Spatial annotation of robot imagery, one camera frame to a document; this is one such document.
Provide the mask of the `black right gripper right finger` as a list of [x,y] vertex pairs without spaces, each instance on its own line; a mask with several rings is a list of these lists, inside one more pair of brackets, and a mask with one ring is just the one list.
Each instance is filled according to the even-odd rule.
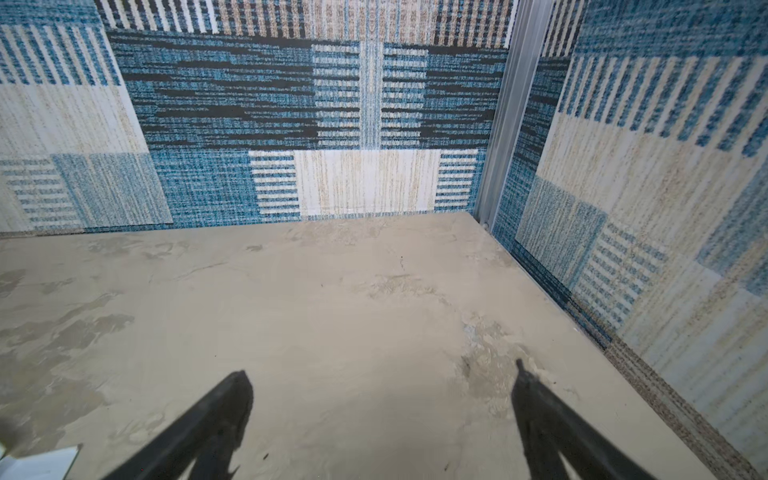
[[524,455],[533,479],[567,479],[567,466],[581,479],[650,479],[607,438],[515,360],[511,391]]

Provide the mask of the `white remote control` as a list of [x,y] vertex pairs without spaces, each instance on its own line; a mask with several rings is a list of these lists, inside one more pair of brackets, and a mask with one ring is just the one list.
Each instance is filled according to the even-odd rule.
[[76,445],[17,458],[1,448],[1,480],[64,480],[80,450]]

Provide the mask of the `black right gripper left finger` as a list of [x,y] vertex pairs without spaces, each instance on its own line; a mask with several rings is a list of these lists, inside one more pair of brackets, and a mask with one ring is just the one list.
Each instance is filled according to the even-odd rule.
[[254,401],[245,371],[227,375],[108,479],[231,479]]

